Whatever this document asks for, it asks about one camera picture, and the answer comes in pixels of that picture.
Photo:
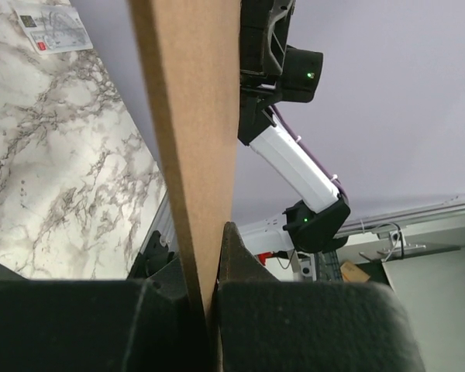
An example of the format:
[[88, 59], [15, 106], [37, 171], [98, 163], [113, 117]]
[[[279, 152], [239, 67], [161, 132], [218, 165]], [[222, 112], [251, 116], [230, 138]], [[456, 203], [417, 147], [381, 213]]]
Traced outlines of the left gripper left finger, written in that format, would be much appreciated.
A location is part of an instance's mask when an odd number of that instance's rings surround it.
[[0, 281], [0, 371], [207, 371], [179, 260], [147, 279]]

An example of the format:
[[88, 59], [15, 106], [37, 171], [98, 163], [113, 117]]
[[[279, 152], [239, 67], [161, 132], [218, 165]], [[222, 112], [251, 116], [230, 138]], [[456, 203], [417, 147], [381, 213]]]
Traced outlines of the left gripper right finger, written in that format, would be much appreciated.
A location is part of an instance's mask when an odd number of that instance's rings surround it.
[[223, 230], [216, 295], [226, 371], [422, 371], [407, 313], [386, 285], [279, 281]]

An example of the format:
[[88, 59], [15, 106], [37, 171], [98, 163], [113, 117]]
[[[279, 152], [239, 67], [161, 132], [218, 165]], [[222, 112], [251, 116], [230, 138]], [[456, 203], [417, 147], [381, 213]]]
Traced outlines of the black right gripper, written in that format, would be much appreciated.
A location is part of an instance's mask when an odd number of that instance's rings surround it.
[[241, 2], [239, 59], [242, 88], [276, 84], [282, 75], [294, 0]]

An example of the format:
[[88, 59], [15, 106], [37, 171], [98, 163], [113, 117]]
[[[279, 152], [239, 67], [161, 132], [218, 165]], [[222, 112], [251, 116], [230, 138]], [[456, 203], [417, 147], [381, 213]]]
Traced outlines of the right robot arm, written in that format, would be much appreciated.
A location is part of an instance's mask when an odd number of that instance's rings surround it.
[[241, 227], [254, 255], [327, 253], [347, 242], [336, 235], [350, 216], [342, 185], [308, 152], [276, 107], [278, 102], [311, 102], [322, 74], [321, 52], [288, 44], [294, 10], [293, 1], [243, 1], [240, 9], [238, 139], [301, 198], [279, 215]]

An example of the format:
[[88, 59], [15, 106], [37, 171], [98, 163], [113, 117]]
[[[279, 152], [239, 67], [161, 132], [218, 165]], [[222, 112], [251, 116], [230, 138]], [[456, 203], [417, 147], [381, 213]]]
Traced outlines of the brown backing board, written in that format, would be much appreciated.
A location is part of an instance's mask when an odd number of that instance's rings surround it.
[[189, 297], [207, 316], [233, 202], [240, 3], [129, 7]]

